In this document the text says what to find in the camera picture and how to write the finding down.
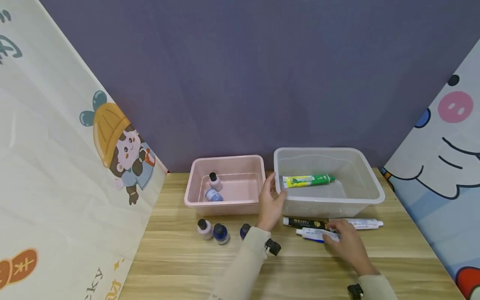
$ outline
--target white toothpaste tube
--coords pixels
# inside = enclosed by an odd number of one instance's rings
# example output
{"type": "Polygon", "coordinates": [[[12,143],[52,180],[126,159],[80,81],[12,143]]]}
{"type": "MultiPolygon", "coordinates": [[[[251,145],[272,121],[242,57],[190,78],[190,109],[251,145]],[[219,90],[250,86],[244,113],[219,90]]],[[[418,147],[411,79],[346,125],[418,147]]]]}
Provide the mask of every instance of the white toothpaste tube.
{"type": "Polygon", "coordinates": [[[347,222],[353,225],[356,230],[362,229],[378,229],[380,226],[383,226],[384,223],[382,221],[378,221],[376,219],[345,219],[347,222]]]}
{"type": "Polygon", "coordinates": [[[324,242],[324,238],[322,236],[323,234],[328,235],[334,241],[340,241],[340,235],[327,230],[317,229],[317,228],[304,227],[302,229],[297,229],[297,234],[300,234],[304,239],[313,240],[318,243],[324,242]]]}

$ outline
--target green toothpaste tube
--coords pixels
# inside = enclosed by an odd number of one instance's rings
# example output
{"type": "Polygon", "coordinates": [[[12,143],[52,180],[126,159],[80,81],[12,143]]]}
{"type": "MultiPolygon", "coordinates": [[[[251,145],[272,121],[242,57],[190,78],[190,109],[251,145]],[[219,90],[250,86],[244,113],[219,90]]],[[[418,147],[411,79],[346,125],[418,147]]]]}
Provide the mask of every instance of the green toothpaste tube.
{"type": "Polygon", "coordinates": [[[329,184],[335,177],[328,175],[283,176],[284,188],[297,188],[302,186],[329,184]]]}

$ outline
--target beige sleeve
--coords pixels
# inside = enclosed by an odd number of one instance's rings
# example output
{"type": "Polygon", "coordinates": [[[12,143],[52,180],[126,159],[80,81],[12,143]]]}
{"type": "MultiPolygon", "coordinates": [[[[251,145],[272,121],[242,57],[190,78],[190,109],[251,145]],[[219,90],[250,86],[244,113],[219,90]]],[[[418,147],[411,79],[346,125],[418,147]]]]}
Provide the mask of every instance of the beige sleeve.
{"type": "Polygon", "coordinates": [[[395,292],[383,275],[365,275],[359,277],[363,289],[363,300],[397,300],[395,292]]]}
{"type": "Polygon", "coordinates": [[[267,258],[265,243],[270,232],[252,227],[242,242],[240,252],[217,281],[209,300],[247,300],[260,268],[267,258]]]}

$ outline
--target purple wall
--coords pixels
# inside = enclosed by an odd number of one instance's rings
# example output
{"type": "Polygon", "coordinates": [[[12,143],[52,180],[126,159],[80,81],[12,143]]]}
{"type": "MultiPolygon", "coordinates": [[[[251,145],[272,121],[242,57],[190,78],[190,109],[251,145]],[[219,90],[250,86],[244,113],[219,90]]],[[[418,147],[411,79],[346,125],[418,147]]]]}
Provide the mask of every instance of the purple wall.
{"type": "Polygon", "coordinates": [[[173,172],[350,146],[382,166],[480,37],[480,1],[41,0],[173,172]]]}

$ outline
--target blue bottle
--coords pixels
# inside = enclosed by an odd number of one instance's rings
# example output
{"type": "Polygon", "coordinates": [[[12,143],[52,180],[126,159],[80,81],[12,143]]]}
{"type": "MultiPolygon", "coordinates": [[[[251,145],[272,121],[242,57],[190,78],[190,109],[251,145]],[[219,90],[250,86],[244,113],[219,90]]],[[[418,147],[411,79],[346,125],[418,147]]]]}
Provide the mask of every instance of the blue bottle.
{"type": "Polygon", "coordinates": [[[220,223],[216,223],[213,227],[213,237],[220,245],[226,244],[230,239],[230,235],[227,232],[227,228],[220,223]]]}
{"type": "Polygon", "coordinates": [[[249,224],[245,223],[240,228],[240,237],[241,237],[242,240],[247,236],[247,233],[250,230],[250,227],[251,226],[249,224]]]}
{"type": "Polygon", "coordinates": [[[223,197],[214,189],[209,189],[205,193],[205,197],[207,198],[208,201],[211,201],[211,202],[223,201],[223,197]]]}

